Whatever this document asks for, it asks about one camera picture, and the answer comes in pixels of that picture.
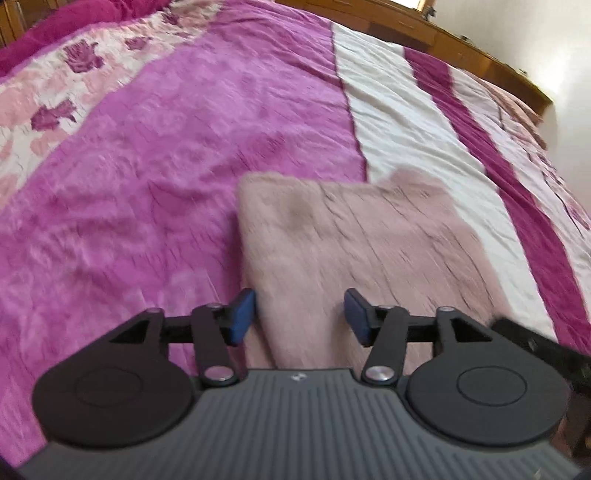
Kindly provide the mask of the pink knitted cardigan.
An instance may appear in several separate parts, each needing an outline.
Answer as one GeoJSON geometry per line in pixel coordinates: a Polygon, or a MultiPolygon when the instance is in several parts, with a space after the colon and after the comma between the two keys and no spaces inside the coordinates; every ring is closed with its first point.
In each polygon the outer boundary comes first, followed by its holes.
{"type": "Polygon", "coordinates": [[[253,368],[360,370],[369,352],[344,317],[349,288],[414,315],[452,306],[486,324],[511,311],[448,189],[418,169],[377,185],[245,176],[238,224],[243,282],[256,291],[253,368]]]}

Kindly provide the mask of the pink purple floral bedspread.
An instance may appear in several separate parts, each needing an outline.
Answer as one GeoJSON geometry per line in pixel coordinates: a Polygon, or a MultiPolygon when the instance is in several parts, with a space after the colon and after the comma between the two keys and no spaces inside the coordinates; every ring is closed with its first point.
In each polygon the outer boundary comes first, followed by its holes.
{"type": "Polygon", "coordinates": [[[137,312],[242,285],[252,174],[442,181],[509,314],[590,349],[590,219],[527,108],[431,56],[270,1],[86,27],[1,81],[1,454],[44,445],[49,368],[137,312]]]}

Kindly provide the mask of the window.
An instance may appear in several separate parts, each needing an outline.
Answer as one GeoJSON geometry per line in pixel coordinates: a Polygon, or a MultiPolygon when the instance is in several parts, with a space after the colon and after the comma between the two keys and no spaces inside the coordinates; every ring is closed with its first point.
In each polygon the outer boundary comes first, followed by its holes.
{"type": "Polygon", "coordinates": [[[398,5],[425,13],[434,8],[436,0],[394,0],[398,5]]]}

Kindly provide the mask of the wooden headboard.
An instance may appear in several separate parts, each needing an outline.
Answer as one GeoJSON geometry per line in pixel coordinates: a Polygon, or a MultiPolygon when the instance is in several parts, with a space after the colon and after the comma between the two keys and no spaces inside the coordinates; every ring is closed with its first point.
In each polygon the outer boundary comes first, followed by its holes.
{"type": "Polygon", "coordinates": [[[29,29],[67,4],[61,0],[1,0],[1,47],[21,38],[29,29]]]}

